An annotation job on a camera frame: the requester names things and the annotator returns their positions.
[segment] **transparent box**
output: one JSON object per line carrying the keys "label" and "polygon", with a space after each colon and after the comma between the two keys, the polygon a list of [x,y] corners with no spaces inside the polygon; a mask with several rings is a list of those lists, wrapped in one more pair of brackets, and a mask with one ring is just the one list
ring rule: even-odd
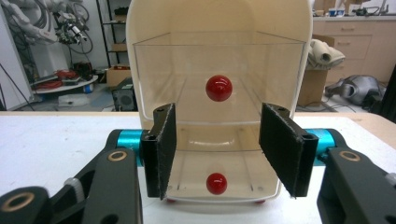
{"label": "transparent box", "polygon": [[[296,104],[305,42],[260,32],[169,33],[134,44],[140,116],[176,103],[177,151],[167,197],[194,202],[257,202],[275,197],[280,182],[259,145],[262,103]],[[206,82],[233,84],[224,102]],[[206,180],[223,174],[227,189],[212,194]]]}

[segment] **red ball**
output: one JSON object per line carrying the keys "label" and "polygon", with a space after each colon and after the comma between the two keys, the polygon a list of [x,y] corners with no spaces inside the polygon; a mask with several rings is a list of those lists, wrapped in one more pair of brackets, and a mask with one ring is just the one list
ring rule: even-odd
{"label": "red ball", "polygon": [[220,195],[227,189],[227,179],[219,173],[211,174],[206,180],[206,188],[212,194]]}
{"label": "red ball", "polygon": [[213,101],[225,101],[231,93],[233,93],[233,84],[225,76],[216,75],[206,82],[206,94]]}

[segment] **white tabletop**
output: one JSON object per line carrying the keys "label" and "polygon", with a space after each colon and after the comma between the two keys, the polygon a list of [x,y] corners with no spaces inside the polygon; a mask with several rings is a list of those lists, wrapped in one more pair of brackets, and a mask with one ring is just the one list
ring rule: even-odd
{"label": "white tabletop", "polygon": [[[303,128],[334,128],[348,145],[384,170],[396,172],[396,150],[351,119],[296,116]],[[114,129],[139,129],[136,113],[0,113],[0,195],[26,186],[57,192],[105,145]],[[316,200],[324,167],[314,167],[308,197],[285,190],[264,204],[168,203],[146,197],[139,168],[145,223],[320,223]]]}

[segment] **cable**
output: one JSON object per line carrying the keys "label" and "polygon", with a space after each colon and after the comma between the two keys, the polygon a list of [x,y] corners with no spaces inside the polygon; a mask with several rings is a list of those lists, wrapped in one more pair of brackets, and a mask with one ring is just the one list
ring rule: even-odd
{"label": "cable", "polygon": [[2,107],[7,110],[7,105],[6,105],[6,98],[4,98],[4,93],[3,93],[3,88],[1,88],[1,83],[0,83],[0,92],[1,92],[1,96],[3,98],[3,104]]}
{"label": "cable", "polygon": [[[356,113],[356,110],[354,110],[352,107],[350,107],[350,105],[332,105],[332,106],[325,106],[327,102],[329,102],[331,97],[328,97],[326,101],[320,101],[320,102],[311,102],[307,105],[297,105],[297,107],[300,110],[306,111],[306,112],[323,112],[329,109],[336,109],[336,108],[341,108],[341,107],[347,107],[350,110],[352,110],[354,113]],[[320,110],[314,110],[314,109],[309,109],[307,108],[308,106],[312,105],[312,104],[317,104],[317,103],[321,103],[321,104],[325,104],[323,109]]]}
{"label": "cable", "polygon": [[3,71],[6,73],[6,75],[8,76],[9,80],[11,80],[11,82],[14,84],[15,88],[17,88],[17,90],[20,92],[21,96],[23,97],[23,99],[25,100],[25,102],[30,106],[30,108],[35,111],[32,107],[32,105],[29,103],[29,101],[26,99],[26,97],[23,95],[22,91],[20,90],[20,88],[17,86],[17,84],[14,82],[14,79],[12,79],[12,77],[9,75],[9,73],[6,71],[6,69],[3,67],[3,65],[0,63],[1,68],[3,69]]}
{"label": "cable", "polygon": [[85,31],[81,31],[81,32],[84,32],[85,36],[87,36],[89,42],[91,43],[90,49],[89,49],[87,52],[85,52],[85,51],[82,51],[82,52],[81,52],[81,51],[77,51],[77,50],[73,49],[72,47],[70,47],[70,45],[67,45],[67,47],[70,48],[71,50],[73,50],[73,51],[74,51],[75,53],[77,53],[77,54],[89,54],[89,53],[91,53],[92,50],[93,50],[93,42],[92,42],[92,40],[91,40],[91,37],[87,34],[87,32],[85,32]]}

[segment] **teal cylinder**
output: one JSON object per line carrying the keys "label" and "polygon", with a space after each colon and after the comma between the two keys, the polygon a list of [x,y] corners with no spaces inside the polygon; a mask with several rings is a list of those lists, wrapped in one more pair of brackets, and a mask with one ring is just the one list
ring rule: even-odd
{"label": "teal cylinder", "polygon": [[134,151],[137,166],[143,166],[140,158],[140,136],[143,130],[122,130],[117,141],[117,147],[125,147]]}
{"label": "teal cylinder", "polygon": [[318,160],[318,156],[326,156],[326,151],[329,147],[335,147],[334,139],[332,134],[326,129],[305,129],[308,133],[316,135],[319,139],[317,147],[317,155],[314,161],[314,165],[324,165],[324,163]]}

